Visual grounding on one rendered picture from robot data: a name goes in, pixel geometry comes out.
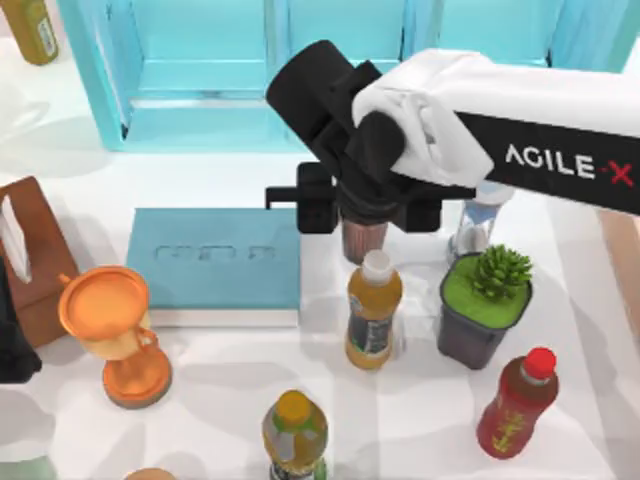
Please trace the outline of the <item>white hourglass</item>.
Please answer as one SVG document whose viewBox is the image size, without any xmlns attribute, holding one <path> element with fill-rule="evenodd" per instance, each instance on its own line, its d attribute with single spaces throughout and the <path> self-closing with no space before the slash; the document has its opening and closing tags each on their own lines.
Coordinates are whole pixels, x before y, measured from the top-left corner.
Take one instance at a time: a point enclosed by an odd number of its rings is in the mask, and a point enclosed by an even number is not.
<svg viewBox="0 0 640 480">
<path fill-rule="evenodd" d="M 490 181 L 483 181 L 476 188 L 475 197 L 464 202 L 458 227 L 449 238 L 449 264 L 462 255 L 486 250 L 498 213 L 514 192 L 513 187 Z"/>
</svg>

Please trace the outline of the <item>orange bottle with white cap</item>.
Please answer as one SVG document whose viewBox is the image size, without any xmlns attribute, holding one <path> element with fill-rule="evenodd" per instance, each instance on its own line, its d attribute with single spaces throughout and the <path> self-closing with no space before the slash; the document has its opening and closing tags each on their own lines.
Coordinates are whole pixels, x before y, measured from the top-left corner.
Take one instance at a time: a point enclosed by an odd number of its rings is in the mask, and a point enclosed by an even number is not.
<svg viewBox="0 0 640 480">
<path fill-rule="evenodd" d="M 360 369 L 377 370 L 391 354 L 394 315 L 403 295 L 401 277 L 384 251 L 371 250 L 352 273 L 347 293 L 346 355 Z"/>
</svg>

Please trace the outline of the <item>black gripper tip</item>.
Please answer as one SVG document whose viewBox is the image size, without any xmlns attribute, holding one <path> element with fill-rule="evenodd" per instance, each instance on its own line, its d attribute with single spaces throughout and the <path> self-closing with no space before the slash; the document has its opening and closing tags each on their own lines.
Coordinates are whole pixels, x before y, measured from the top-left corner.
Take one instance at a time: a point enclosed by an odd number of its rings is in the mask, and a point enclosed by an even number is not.
<svg viewBox="0 0 640 480">
<path fill-rule="evenodd" d="M 25 384 L 41 369 L 42 361 L 19 324 L 0 258 L 0 384 Z"/>
</svg>

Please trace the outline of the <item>tan round object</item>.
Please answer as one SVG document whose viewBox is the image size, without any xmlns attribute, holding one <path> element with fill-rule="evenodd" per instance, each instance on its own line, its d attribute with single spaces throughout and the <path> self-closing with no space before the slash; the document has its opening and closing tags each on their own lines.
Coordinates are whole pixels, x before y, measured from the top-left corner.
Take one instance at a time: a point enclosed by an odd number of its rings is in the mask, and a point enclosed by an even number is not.
<svg viewBox="0 0 640 480">
<path fill-rule="evenodd" d="M 169 471 L 159 467 L 147 467 L 127 474 L 123 480 L 177 480 Z"/>
</svg>

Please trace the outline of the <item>red bottle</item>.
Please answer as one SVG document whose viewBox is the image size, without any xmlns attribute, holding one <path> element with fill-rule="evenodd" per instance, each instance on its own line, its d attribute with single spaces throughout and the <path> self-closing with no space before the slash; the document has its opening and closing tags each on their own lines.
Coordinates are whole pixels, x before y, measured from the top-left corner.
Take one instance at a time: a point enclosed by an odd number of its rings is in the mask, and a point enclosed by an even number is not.
<svg viewBox="0 0 640 480">
<path fill-rule="evenodd" d="M 556 362 L 551 349 L 535 347 L 503 368 L 496 395 L 476 428 L 477 441 L 489 456 L 510 459 L 527 445 L 539 417 L 558 396 Z"/>
</svg>

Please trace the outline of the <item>orange trophy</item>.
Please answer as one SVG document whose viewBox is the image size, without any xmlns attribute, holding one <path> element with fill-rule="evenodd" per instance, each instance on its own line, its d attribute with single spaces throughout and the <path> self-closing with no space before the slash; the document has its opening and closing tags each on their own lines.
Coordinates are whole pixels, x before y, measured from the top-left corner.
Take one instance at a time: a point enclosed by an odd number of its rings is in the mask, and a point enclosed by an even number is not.
<svg viewBox="0 0 640 480">
<path fill-rule="evenodd" d="M 58 275 L 62 327 L 105 361 L 106 395 L 125 409 L 160 400 L 172 382 L 172 365 L 151 329 L 150 293 L 143 277 L 124 266 L 93 268 L 71 278 Z"/>
</svg>

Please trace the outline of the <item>grey pot with green plant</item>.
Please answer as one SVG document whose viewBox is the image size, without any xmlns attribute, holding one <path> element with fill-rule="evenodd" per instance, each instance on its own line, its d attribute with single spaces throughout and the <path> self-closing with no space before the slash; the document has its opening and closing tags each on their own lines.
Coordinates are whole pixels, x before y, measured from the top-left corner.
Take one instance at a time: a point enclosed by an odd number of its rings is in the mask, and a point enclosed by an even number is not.
<svg viewBox="0 0 640 480">
<path fill-rule="evenodd" d="M 441 281 L 437 347 L 471 370 L 487 366 L 533 296 L 530 258 L 502 244 L 460 256 Z"/>
</svg>

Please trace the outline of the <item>green bottle with yellow cap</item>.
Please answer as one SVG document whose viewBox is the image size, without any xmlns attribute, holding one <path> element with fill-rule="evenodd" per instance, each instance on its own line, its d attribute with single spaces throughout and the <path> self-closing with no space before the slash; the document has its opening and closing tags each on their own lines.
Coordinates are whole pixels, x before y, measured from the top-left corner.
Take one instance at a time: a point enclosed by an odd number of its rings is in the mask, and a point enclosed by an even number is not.
<svg viewBox="0 0 640 480">
<path fill-rule="evenodd" d="M 302 391 L 285 391 L 262 421 L 270 480 L 328 480 L 328 434 L 323 410 Z"/>
</svg>

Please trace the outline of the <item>white tissue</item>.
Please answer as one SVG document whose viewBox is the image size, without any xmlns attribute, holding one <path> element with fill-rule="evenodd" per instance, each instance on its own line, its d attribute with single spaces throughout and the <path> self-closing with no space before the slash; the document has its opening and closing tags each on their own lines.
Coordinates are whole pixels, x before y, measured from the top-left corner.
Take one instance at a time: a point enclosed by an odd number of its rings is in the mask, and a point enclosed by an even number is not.
<svg viewBox="0 0 640 480">
<path fill-rule="evenodd" d="M 0 240 L 15 275 L 23 283 L 30 283 L 31 263 L 26 239 L 9 194 L 5 194 L 0 203 Z"/>
</svg>

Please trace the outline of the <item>brown tissue box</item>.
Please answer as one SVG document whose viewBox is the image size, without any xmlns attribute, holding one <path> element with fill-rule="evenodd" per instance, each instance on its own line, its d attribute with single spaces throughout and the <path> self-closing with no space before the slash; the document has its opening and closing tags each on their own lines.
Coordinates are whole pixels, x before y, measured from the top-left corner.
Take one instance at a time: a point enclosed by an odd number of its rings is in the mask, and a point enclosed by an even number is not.
<svg viewBox="0 0 640 480">
<path fill-rule="evenodd" d="M 3 260 L 9 287 L 22 330 L 34 347 L 40 347 L 66 335 L 58 317 L 58 302 L 63 292 L 61 274 L 78 275 L 76 262 L 59 223 L 34 177 L 25 177 L 0 187 L 0 203 L 9 194 L 26 239 L 32 281 L 23 283 L 15 275 L 3 243 Z"/>
</svg>

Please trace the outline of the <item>brown cup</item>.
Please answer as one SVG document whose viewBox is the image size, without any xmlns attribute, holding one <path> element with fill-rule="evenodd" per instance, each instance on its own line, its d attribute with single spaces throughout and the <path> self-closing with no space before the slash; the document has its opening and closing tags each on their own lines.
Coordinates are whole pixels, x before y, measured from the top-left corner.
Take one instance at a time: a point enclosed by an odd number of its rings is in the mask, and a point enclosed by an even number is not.
<svg viewBox="0 0 640 480">
<path fill-rule="evenodd" d="M 345 258 L 360 265 L 369 251 L 382 249 L 387 227 L 387 223 L 363 225 L 343 218 L 342 250 Z"/>
</svg>

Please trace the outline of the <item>light blue rack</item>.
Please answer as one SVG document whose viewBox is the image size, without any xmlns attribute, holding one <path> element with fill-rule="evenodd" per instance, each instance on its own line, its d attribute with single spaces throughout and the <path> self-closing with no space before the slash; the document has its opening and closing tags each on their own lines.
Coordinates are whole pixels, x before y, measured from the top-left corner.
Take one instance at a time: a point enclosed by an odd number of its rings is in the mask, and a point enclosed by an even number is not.
<svg viewBox="0 0 640 480">
<path fill-rule="evenodd" d="M 388 71 L 429 48 L 496 62 L 620 71 L 640 0 L 57 0 L 111 151 L 286 152 L 272 77 L 321 39 Z"/>
</svg>

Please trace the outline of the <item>light blue book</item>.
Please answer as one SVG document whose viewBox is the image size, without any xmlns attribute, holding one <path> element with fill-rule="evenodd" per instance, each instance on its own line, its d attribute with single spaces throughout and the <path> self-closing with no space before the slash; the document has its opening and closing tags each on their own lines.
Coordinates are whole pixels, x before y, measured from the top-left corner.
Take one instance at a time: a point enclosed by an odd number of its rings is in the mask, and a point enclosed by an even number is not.
<svg viewBox="0 0 640 480">
<path fill-rule="evenodd" d="M 126 264 L 157 327 L 295 328 L 300 250 L 293 209 L 139 208 Z"/>
</svg>

